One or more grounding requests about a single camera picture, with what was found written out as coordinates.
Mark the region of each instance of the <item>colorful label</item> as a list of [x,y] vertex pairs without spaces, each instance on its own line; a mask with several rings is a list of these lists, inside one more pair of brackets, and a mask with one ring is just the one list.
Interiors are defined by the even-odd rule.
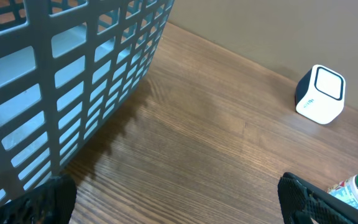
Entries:
[[358,209],[358,201],[356,200],[354,193],[351,189],[351,178],[329,188],[327,190],[327,193],[345,202],[346,204]]

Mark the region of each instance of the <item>laundry basket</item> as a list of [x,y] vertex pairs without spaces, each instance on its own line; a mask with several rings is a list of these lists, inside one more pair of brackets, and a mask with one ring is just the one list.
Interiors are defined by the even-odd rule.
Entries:
[[149,69],[173,0],[0,0],[0,205],[58,174]]

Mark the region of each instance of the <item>wooden table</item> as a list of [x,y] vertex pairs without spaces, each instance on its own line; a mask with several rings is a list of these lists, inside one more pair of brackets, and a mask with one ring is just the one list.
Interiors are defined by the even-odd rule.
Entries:
[[174,25],[146,77],[67,167],[72,223],[282,223],[284,172],[358,173],[358,111],[316,124],[295,82]]

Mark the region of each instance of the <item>white cube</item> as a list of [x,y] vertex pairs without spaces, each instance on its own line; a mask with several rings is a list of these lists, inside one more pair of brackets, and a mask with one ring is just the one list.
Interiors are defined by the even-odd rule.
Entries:
[[296,111],[319,124],[328,124],[343,110],[345,87],[345,79],[338,72],[315,65],[296,87]]

